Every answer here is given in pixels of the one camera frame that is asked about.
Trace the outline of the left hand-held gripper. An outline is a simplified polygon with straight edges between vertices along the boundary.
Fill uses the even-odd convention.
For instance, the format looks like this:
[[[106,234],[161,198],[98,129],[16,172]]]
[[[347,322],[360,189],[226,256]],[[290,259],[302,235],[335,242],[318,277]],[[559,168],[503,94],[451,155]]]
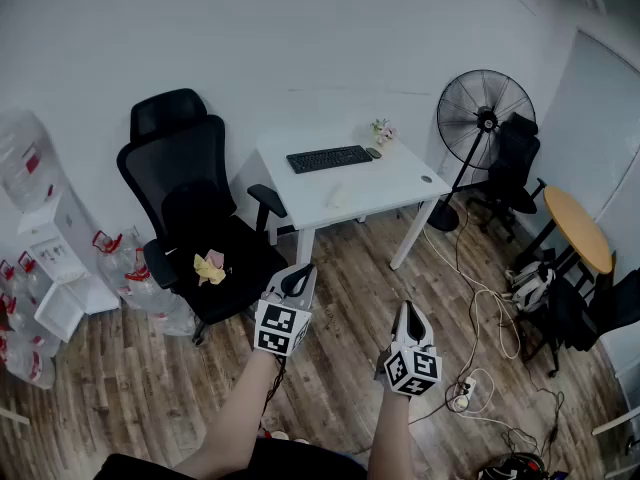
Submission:
[[[311,322],[316,280],[317,268],[312,263],[292,265],[272,276],[258,300],[255,349],[281,357],[293,353]]]

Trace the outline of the person's right forearm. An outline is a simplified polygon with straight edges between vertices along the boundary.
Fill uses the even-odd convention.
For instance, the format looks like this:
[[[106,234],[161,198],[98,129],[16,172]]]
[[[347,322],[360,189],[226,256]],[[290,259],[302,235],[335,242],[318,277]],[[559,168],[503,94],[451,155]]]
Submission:
[[[368,461],[368,480],[414,480],[409,404],[407,396],[384,387]]]

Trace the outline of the person's left forearm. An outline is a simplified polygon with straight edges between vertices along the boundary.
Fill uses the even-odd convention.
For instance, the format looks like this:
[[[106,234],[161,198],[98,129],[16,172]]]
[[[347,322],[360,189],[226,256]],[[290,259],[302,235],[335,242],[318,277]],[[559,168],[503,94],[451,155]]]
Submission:
[[[207,427],[199,448],[173,469],[196,480],[217,480],[246,469],[277,373],[275,356],[254,350],[228,399]]]

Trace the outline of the white power strip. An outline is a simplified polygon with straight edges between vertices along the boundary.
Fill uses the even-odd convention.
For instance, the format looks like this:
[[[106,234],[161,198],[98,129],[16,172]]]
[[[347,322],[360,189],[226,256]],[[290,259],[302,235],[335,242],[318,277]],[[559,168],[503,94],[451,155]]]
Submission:
[[[476,381],[468,376],[456,385],[452,400],[452,410],[456,413],[465,412],[469,408],[470,400],[475,389]]]

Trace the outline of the yellow cloth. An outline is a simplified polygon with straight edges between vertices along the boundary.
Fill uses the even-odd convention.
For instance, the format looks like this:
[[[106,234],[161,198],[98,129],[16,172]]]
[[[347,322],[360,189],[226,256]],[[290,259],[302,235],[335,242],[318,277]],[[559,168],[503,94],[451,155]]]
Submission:
[[[201,257],[198,254],[194,256],[194,270],[199,277],[198,285],[202,286],[205,283],[220,284],[226,277],[224,268],[217,269],[213,267],[205,260],[205,257]]]

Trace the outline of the white and black device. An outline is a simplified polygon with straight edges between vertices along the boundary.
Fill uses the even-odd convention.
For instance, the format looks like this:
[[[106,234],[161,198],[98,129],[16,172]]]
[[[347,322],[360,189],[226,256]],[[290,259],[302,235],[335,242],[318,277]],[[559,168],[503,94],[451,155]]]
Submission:
[[[507,269],[505,277],[510,284],[511,301],[517,310],[533,312],[546,301],[555,271],[548,263],[534,261],[518,272]]]

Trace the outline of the black keyboard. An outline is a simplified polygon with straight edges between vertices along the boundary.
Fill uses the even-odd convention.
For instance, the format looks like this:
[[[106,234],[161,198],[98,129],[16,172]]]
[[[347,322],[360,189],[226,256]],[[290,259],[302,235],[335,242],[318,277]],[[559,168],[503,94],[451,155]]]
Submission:
[[[289,154],[286,160],[296,174],[371,162],[373,158],[360,145]]]

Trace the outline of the white desk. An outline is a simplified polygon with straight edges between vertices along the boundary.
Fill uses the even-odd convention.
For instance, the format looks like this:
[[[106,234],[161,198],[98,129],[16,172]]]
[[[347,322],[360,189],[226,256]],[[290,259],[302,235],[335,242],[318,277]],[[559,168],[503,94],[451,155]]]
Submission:
[[[365,144],[364,137],[344,132],[274,132],[262,136],[257,151],[284,207],[298,232],[296,261],[311,261],[315,232],[351,219],[420,204],[417,217],[390,261],[396,270],[405,260],[433,212],[451,187],[402,142],[395,139],[381,148],[381,159],[371,162],[296,174],[289,154]],[[421,176],[432,178],[432,183]],[[350,193],[346,209],[327,208],[330,191],[343,183]]]

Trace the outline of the black mesh office chair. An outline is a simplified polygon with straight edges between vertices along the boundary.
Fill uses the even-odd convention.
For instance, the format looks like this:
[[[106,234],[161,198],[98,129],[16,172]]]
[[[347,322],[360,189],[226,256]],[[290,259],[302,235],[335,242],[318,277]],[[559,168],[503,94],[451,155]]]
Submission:
[[[284,218],[276,191],[254,184],[247,190],[259,204],[255,226],[236,213],[225,163],[225,124],[209,113],[190,88],[165,92],[135,104],[130,141],[117,155],[124,181],[156,233],[143,247],[151,275],[163,289],[181,296],[205,329],[254,304],[271,277],[287,265],[270,244],[270,215]],[[212,249],[224,254],[225,279],[198,285],[194,256]]]

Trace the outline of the small pink flower pot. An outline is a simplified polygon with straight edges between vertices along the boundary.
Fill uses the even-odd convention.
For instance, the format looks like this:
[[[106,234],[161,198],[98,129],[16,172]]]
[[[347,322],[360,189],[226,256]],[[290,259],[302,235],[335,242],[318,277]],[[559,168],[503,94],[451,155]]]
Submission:
[[[373,140],[379,146],[394,140],[397,137],[397,130],[391,126],[390,121],[386,118],[375,119],[371,123]]]

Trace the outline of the person's black top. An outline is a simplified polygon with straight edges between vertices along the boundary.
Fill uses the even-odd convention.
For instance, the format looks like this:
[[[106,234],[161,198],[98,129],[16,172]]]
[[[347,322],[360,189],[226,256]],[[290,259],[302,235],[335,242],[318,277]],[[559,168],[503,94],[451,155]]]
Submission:
[[[195,480],[149,461],[112,454],[93,480]],[[217,480],[367,480],[364,466],[350,457],[295,441],[258,438],[247,468]]]

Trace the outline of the black swivel chair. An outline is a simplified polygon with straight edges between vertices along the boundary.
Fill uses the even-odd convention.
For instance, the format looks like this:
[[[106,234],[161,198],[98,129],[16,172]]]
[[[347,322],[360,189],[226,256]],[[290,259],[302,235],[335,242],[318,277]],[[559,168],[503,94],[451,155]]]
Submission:
[[[467,204],[477,204],[491,211],[489,218],[479,224],[483,233],[493,220],[501,222],[507,232],[507,242],[515,238],[514,211],[533,215],[537,212],[535,197],[546,187],[538,178],[538,187],[529,193],[526,184],[533,161],[541,143],[537,124],[514,112],[503,121],[497,134],[498,158],[488,169],[488,181],[482,191],[485,199],[471,197]]]

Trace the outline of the white water dispenser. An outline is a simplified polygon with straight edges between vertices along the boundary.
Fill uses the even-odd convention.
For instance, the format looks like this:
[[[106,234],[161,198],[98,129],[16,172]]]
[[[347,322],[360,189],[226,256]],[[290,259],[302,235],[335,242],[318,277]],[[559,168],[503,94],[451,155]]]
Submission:
[[[52,280],[35,319],[67,342],[87,315],[119,307],[120,298],[98,268],[96,231],[69,188],[22,215],[18,237]]]

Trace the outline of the clear jug with red label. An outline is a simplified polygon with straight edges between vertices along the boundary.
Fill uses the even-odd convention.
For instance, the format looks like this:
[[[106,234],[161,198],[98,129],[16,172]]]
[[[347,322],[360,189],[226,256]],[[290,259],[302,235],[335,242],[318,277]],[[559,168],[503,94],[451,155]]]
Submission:
[[[64,181],[50,136],[30,110],[0,112],[0,186],[22,213],[48,202]]]

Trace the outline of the black pedestal fan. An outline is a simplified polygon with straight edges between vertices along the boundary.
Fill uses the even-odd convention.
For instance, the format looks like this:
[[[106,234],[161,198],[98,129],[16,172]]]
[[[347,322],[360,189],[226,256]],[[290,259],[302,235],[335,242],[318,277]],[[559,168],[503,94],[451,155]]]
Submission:
[[[484,171],[498,158],[497,134],[512,113],[534,121],[536,114],[526,91],[498,71],[477,69],[453,78],[443,90],[436,109],[436,123],[448,152],[462,166],[452,186],[460,191],[465,174]]]

